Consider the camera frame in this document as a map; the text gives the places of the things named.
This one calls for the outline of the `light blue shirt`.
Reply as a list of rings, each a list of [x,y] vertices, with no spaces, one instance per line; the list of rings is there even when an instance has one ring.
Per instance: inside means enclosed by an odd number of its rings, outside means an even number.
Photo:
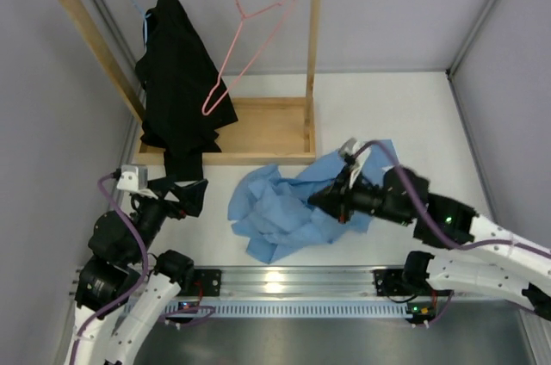
[[[246,253],[272,264],[308,246],[333,244],[346,232],[367,232],[372,218],[366,214],[353,213],[340,224],[307,203],[343,168],[344,161],[331,152],[295,177],[283,176],[277,164],[244,176],[229,201],[227,218],[234,234],[249,239]]]

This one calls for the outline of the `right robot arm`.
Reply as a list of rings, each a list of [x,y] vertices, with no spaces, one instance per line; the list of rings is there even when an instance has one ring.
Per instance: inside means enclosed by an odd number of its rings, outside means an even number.
[[[550,249],[511,232],[473,207],[429,191],[427,179],[394,166],[381,184],[344,167],[308,202],[340,223],[353,213],[402,226],[427,251],[412,251],[400,273],[403,288],[482,294],[550,318]]]

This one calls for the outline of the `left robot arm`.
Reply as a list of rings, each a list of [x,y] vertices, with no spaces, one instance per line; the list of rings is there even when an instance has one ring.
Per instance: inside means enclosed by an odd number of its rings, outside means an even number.
[[[92,252],[80,270],[67,364],[132,364],[164,309],[178,295],[201,298],[194,261],[174,250],[149,257],[148,249],[167,219],[201,214],[208,182],[185,186],[173,176],[149,180],[144,166],[125,165],[103,176],[130,195],[132,212],[113,202],[88,242]]]

